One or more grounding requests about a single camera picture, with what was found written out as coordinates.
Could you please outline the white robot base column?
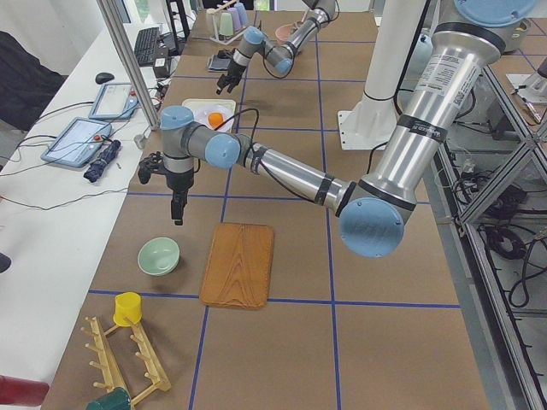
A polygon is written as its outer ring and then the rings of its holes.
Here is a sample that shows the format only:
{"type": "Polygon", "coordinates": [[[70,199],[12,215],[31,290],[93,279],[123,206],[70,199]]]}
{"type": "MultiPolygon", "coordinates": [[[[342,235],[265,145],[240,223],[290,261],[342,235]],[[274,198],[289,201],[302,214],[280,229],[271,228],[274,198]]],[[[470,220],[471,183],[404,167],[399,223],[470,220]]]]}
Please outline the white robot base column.
{"type": "Polygon", "coordinates": [[[390,139],[397,124],[394,97],[427,10],[425,0],[385,2],[362,99],[338,112],[342,149],[370,150],[390,139]]]}

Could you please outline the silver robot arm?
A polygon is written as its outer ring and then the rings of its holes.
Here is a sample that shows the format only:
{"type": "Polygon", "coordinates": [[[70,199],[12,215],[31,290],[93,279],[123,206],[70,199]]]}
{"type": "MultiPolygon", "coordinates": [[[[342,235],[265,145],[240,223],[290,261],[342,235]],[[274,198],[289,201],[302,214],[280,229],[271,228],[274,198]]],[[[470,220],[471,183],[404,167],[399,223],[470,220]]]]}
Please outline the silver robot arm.
{"type": "Polygon", "coordinates": [[[482,69],[502,56],[535,2],[441,2],[425,66],[408,105],[397,113],[397,89],[428,7],[426,1],[385,3],[362,99],[338,115],[344,149],[385,149],[378,166],[356,182],[336,179],[244,134],[210,129],[185,106],[163,109],[163,164],[173,191],[174,219],[184,207],[183,180],[191,173],[192,160],[218,168],[240,165],[333,210],[340,236],[354,253],[373,258],[390,254],[415,209],[415,188],[482,69]]]}
{"type": "Polygon", "coordinates": [[[225,89],[228,93],[239,85],[254,55],[262,57],[262,63],[270,76],[285,78],[293,69],[298,53],[322,28],[338,18],[338,1],[304,1],[309,11],[301,24],[288,35],[284,42],[271,39],[260,28],[250,26],[244,30],[239,45],[232,51],[227,71],[216,83],[216,94],[225,89]]]}

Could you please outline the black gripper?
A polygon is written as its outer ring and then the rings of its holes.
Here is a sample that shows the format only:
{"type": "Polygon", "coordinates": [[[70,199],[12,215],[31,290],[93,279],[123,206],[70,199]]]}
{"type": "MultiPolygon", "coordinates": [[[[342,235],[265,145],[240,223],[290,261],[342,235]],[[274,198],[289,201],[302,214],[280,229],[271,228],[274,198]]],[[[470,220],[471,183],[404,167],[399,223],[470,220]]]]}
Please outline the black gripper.
{"type": "Polygon", "coordinates": [[[188,191],[194,185],[194,170],[184,173],[168,172],[166,174],[167,187],[173,192],[171,200],[171,219],[176,226],[184,224],[184,209],[187,204],[188,191]]]}
{"type": "Polygon", "coordinates": [[[226,88],[231,93],[239,85],[246,69],[246,65],[230,60],[226,74],[222,74],[217,81],[216,94],[220,95],[226,88]]]}

